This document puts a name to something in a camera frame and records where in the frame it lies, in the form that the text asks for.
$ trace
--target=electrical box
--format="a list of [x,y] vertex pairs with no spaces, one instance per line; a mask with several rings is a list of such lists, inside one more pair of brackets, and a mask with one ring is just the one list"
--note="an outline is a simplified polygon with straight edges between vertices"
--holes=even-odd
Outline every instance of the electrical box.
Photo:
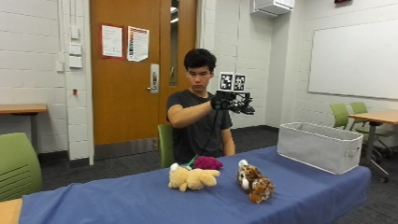
[[82,68],[84,67],[81,56],[69,55],[69,67],[70,68]]
[[70,27],[70,39],[78,39],[80,37],[80,29],[76,26]]
[[82,45],[81,44],[69,44],[69,54],[82,55]]
[[291,12],[294,0],[250,0],[250,13],[253,15],[277,17],[279,14]]

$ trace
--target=black t-shirt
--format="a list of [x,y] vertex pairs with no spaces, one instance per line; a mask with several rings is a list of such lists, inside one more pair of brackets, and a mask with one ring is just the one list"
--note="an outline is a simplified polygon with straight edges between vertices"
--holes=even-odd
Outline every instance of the black t-shirt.
[[[209,92],[208,98],[198,97],[189,90],[178,91],[169,96],[166,101],[166,110],[173,105],[181,105],[184,108],[210,101],[214,95]],[[173,129],[173,153],[177,163],[189,162],[198,154],[201,156],[222,156],[222,144],[220,131],[233,126],[228,110],[212,110],[196,123],[181,129]]]

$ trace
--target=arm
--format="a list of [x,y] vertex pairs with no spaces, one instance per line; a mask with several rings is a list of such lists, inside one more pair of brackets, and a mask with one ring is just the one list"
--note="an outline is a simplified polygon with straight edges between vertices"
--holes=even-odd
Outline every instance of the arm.
[[235,155],[235,143],[232,135],[230,129],[224,129],[220,131],[221,143],[224,148],[224,156]]
[[166,116],[174,128],[185,128],[197,122],[213,110],[210,101],[182,108],[181,105],[173,105],[166,111]]

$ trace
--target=green chair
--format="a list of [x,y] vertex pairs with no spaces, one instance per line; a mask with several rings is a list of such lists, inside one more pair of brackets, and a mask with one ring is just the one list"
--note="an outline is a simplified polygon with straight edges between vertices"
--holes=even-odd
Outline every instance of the green chair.
[[331,112],[334,115],[334,124],[333,128],[347,128],[349,124],[349,110],[343,104],[333,104]]
[[24,133],[0,135],[0,202],[40,191],[37,155]]
[[170,165],[174,163],[172,124],[160,124],[158,132],[160,132],[161,168],[166,168],[170,167]]
[[[343,104],[331,104],[331,112],[334,115],[333,128],[342,128],[346,130],[349,125],[349,110]],[[367,133],[361,133],[363,135],[363,149],[366,149],[366,144],[369,143],[370,135]],[[373,159],[377,163],[382,161],[382,154],[379,151],[373,150]]]
[[[369,110],[367,110],[366,105],[365,105],[363,102],[350,103],[350,107],[351,107],[351,111],[353,111],[354,114],[366,114],[366,113],[369,113]],[[363,119],[355,119],[353,121],[351,126],[350,126],[350,131],[354,128],[354,125],[357,123],[362,123],[362,127],[355,128],[355,131],[359,132],[359,133],[370,133],[370,127],[365,127],[367,121],[363,120]],[[391,137],[391,136],[394,136],[394,132],[387,131],[387,130],[375,129],[374,135],[378,136],[378,137]],[[385,149],[389,151],[387,156],[390,156],[391,153],[393,153],[393,150],[389,148],[389,146],[383,143],[383,141],[381,139],[378,139],[377,141],[383,145]]]

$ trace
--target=wooden table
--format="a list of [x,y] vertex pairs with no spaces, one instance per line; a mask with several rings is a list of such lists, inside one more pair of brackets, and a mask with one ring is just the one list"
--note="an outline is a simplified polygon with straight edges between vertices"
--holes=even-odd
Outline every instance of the wooden table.
[[353,114],[350,115],[353,119],[365,119],[370,122],[370,140],[369,147],[366,152],[365,164],[373,168],[373,170],[382,176],[381,181],[389,182],[389,173],[387,171],[374,162],[371,159],[371,152],[374,150],[374,133],[375,126],[379,126],[382,123],[397,125],[398,124],[398,110],[378,111],[366,114]]
[[46,105],[0,105],[0,114],[29,116],[31,141],[36,151],[37,147],[37,118],[36,115],[48,111]]
[[17,224],[23,208],[23,199],[15,199],[0,203],[0,223]]

